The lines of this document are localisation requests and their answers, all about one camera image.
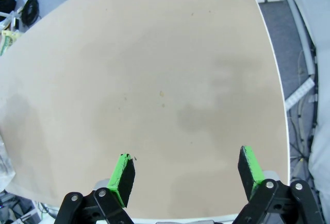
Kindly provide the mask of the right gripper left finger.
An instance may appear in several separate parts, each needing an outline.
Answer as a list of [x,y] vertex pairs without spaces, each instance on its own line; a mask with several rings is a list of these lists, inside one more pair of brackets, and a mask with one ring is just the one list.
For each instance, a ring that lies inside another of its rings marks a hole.
[[86,196],[79,192],[65,195],[55,223],[133,223],[124,210],[135,179],[134,160],[121,154],[105,187],[92,190]]

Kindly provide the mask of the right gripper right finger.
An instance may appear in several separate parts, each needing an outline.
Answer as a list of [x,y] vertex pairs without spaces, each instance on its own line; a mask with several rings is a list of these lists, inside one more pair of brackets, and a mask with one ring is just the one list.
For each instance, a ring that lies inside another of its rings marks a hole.
[[278,214],[283,223],[324,223],[309,184],[265,178],[250,146],[240,148],[238,171],[248,203],[233,223],[262,223],[269,213]]

